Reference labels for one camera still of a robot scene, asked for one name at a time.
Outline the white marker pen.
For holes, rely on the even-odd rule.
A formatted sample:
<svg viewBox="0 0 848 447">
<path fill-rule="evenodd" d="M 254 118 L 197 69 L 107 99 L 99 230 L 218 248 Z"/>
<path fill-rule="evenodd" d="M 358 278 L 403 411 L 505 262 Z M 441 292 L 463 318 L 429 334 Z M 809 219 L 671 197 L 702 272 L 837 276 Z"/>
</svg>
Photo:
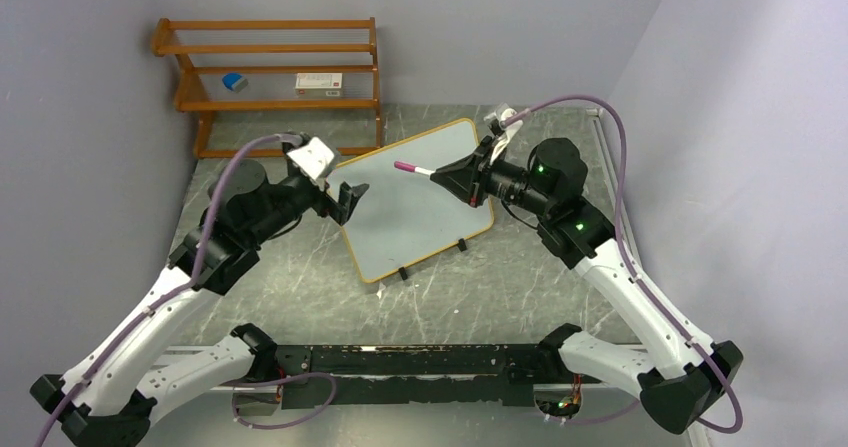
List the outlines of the white marker pen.
<svg viewBox="0 0 848 447">
<path fill-rule="evenodd" d="M 426 169 L 426 168 L 423 168 L 423 167 L 418 167 L 418 166 L 413 167 L 412 172 L 419 174 L 419 175 L 426 176 L 426 177 L 430 177 L 431 175 L 433 175 L 435 173 L 435 171 L 433 171 L 433 170 Z"/>
</svg>

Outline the yellow-framed whiteboard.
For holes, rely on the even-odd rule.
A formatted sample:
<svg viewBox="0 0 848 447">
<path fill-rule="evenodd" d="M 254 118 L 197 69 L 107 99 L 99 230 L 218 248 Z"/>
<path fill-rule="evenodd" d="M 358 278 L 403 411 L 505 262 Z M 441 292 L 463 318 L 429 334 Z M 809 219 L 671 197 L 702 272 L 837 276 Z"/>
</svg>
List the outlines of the yellow-framed whiteboard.
<svg viewBox="0 0 848 447">
<path fill-rule="evenodd" d="M 333 170 L 328 182 L 334 195 L 344 182 L 369 186 L 342 227 L 363 282 L 404 273 L 493 226 L 490 202 L 469 207 L 425 176 L 395 167 L 399 161 L 435 169 L 471 153 L 478 143 L 474 122 L 461 118 L 344 161 Z"/>
</svg>

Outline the magenta marker cap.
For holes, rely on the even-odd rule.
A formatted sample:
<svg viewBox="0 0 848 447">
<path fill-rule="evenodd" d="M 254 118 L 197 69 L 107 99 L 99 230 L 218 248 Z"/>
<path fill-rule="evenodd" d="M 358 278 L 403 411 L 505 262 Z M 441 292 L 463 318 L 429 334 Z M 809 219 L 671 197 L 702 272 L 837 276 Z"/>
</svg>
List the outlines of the magenta marker cap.
<svg viewBox="0 0 848 447">
<path fill-rule="evenodd" d="M 402 171 L 406 171 L 406 172 L 415 172 L 416 171 L 416 167 L 414 165 L 406 163 L 406 162 L 402 162 L 402 161 L 395 161 L 394 167 L 398 170 L 402 170 Z"/>
</svg>

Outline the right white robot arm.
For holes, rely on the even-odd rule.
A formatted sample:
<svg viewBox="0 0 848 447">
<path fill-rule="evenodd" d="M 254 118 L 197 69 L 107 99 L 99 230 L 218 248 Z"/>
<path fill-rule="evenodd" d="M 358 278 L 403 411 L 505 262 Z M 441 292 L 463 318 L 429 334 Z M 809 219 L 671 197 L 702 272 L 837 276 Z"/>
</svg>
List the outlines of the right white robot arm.
<svg viewBox="0 0 848 447">
<path fill-rule="evenodd" d="M 539 365 L 550 380 L 588 376 L 633 396 L 665 431 L 684 433 L 723 395 L 743 361 L 731 341 L 697 329 L 631 257 L 614 224 L 583 195 L 588 167 L 566 138 L 549 138 L 521 167 L 495 158 L 485 137 L 468 156 L 429 173 L 461 202 L 493 197 L 537 219 L 543 246 L 592 285 L 636 334 L 637 352 L 565 324 L 540 342 Z"/>
</svg>

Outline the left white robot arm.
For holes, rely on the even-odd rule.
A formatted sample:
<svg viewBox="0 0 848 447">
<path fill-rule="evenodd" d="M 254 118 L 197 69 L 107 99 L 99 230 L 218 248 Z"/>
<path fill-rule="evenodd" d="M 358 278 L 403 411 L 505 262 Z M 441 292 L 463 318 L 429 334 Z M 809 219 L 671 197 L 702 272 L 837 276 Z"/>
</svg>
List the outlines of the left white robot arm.
<svg viewBox="0 0 848 447">
<path fill-rule="evenodd" d="M 170 254 L 144 300 L 77 366 L 41 376 L 32 397 L 76 446 L 135 446 L 165 415 L 217 385 L 279 378 L 276 343 L 251 323 L 182 361 L 162 369 L 154 363 L 189 319 L 258 263 L 264 242 L 310 210 L 344 224 L 366 192 L 347 183 L 330 192 L 294 161 L 277 183 L 255 160 L 231 161 L 210 188 L 199 226 Z"/>
</svg>

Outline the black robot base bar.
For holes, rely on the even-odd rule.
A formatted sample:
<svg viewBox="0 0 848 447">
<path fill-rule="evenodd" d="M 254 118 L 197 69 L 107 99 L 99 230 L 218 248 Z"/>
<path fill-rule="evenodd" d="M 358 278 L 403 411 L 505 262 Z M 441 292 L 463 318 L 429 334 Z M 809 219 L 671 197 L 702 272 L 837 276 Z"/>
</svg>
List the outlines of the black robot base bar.
<svg viewBox="0 0 848 447">
<path fill-rule="evenodd" d="M 289 376 L 323 372 L 336 380 L 289 384 L 282 390 L 285 410 L 323 403 L 531 407 L 543 387 L 568 388 L 575 378 L 535 344 L 284 345 L 276 359 Z"/>
</svg>

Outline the blue whiteboard eraser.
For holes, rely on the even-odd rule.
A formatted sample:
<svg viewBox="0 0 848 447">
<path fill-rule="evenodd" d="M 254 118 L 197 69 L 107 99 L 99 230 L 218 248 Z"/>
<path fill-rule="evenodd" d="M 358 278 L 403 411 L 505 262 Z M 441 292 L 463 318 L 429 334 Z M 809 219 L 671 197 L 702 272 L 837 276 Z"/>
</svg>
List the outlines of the blue whiteboard eraser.
<svg viewBox="0 0 848 447">
<path fill-rule="evenodd" d="M 241 92 L 249 84 L 248 80 L 243 75 L 236 72 L 230 72 L 223 75 L 221 82 L 228 91 L 235 93 Z"/>
</svg>

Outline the white red box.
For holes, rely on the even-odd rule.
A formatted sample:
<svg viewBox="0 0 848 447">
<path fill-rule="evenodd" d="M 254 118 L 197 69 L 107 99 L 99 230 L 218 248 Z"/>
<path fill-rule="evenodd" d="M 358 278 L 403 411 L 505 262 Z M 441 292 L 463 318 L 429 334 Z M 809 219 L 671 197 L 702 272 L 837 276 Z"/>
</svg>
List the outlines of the white red box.
<svg viewBox="0 0 848 447">
<path fill-rule="evenodd" d="M 343 92 L 342 73 L 298 73 L 294 92 L 301 98 L 338 98 Z"/>
</svg>

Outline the orange wooden shelf rack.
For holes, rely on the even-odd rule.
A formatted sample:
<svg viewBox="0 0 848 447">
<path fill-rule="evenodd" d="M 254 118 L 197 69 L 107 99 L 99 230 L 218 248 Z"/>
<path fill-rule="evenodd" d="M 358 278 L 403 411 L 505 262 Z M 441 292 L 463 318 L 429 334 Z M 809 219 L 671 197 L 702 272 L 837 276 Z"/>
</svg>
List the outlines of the orange wooden shelf rack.
<svg viewBox="0 0 848 447">
<path fill-rule="evenodd" d="M 365 145 L 342 146 L 358 156 L 385 140 L 378 60 L 377 21 L 342 20 L 158 20 L 150 48 L 175 59 L 179 78 L 173 104 L 194 116 L 193 153 L 198 159 L 228 158 L 234 149 L 210 147 L 213 125 L 222 113 L 370 111 L 374 134 Z M 249 82 L 228 91 L 223 75 L 236 72 Z M 301 98 L 294 92 L 298 73 L 342 73 L 338 98 Z"/>
</svg>

